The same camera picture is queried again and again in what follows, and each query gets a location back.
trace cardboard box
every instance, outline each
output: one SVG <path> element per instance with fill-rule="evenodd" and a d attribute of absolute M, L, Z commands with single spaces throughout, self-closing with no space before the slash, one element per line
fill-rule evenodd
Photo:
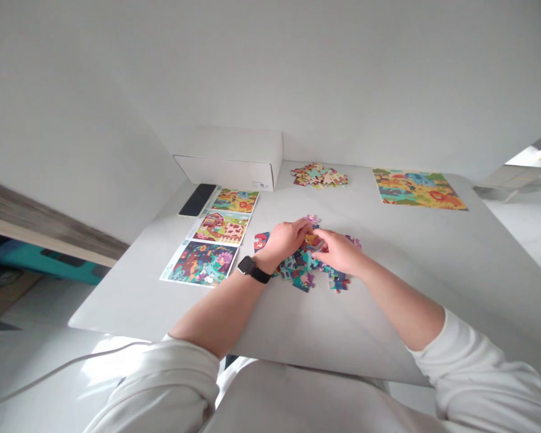
<path fill-rule="evenodd" d="M 283 133 L 201 127 L 173 156 L 194 184 L 274 191 L 283 163 Z"/>

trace black phone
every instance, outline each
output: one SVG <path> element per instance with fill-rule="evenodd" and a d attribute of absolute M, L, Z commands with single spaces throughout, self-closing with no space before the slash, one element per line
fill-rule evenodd
<path fill-rule="evenodd" d="M 204 205 L 209 200 L 210 195 L 215 190 L 216 185 L 209 185 L 208 183 L 201 183 L 192 193 L 191 197 L 182 207 L 179 215 L 184 217 L 197 217 L 200 211 L 203 210 Z"/>

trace puzzle reference image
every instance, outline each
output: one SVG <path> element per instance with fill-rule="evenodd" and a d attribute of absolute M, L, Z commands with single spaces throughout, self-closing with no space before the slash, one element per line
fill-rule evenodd
<path fill-rule="evenodd" d="M 211 210 L 192 237 L 201 241 L 240 245 L 249 219 L 250 215 Z"/>
<path fill-rule="evenodd" d="M 313 223 L 313 228 L 319 228 L 320 219 L 316 215 L 307 215 L 307 219 Z M 269 240 L 269 232 L 259 233 L 255 235 L 254 251 L 261 250 Z M 361 243 L 358 239 L 345 235 L 357 248 L 361 248 Z M 307 234 L 305 242 L 300 246 L 295 253 L 287 257 L 280 265 L 278 265 L 273 277 L 282 276 L 283 280 L 290 280 L 294 287 L 308 292 L 309 288 L 314 287 L 314 276 L 310 274 L 313 269 L 323 271 L 329 276 L 329 287 L 340 293 L 341 290 L 347 290 L 349 280 L 347 275 L 333 269 L 325 263 L 313 258 L 313 251 L 320 251 L 323 245 L 323 240 L 316 235 Z"/>
<path fill-rule="evenodd" d="M 441 173 L 374 168 L 383 203 L 469 210 Z"/>
<path fill-rule="evenodd" d="M 184 241 L 160 277 L 163 281 L 214 287 L 227 277 L 237 247 Z"/>
<path fill-rule="evenodd" d="M 346 174 L 341 174 L 333 168 L 325 168 L 322 164 L 316 162 L 302 168 L 295 168 L 291 170 L 290 174 L 296 177 L 296 185 L 312 185 L 313 188 L 317 189 L 349 184 Z"/>
<path fill-rule="evenodd" d="M 258 191 L 239 191 L 221 187 L 218 188 L 218 191 L 218 196 L 211 209 L 252 213 L 258 199 Z"/>

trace left hand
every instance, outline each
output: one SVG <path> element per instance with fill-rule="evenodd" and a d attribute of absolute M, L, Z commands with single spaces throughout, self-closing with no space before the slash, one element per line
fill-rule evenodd
<path fill-rule="evenodd" d="M 257 266 L 267 274 L 272 274 L 284 259 L 295 253 L 312 228 L 313 223 L 306 218 L 277 225 L 264 248 L 254 255 Z"/>

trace floor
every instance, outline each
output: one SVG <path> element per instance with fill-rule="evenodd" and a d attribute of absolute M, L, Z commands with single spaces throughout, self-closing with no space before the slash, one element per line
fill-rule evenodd
<path fill-rule="evenodd" d="M 541 189 L 510 203 L 482 195 L 485 203 L 541 266 Z M 68 328 L 66 323 L 93 290 L 71 281 L 42 279 L 2 320 L 23 331 L 0 336 L 0 396 L 86 353 L 123 346 L 133 339 Z M 0 407 L 0 433 L 82 432 L 119 379 L 136 368 L 143 346 L 74 365 Z M 404 404 L 434 414 L 434 391 L 390 384 Z"/>

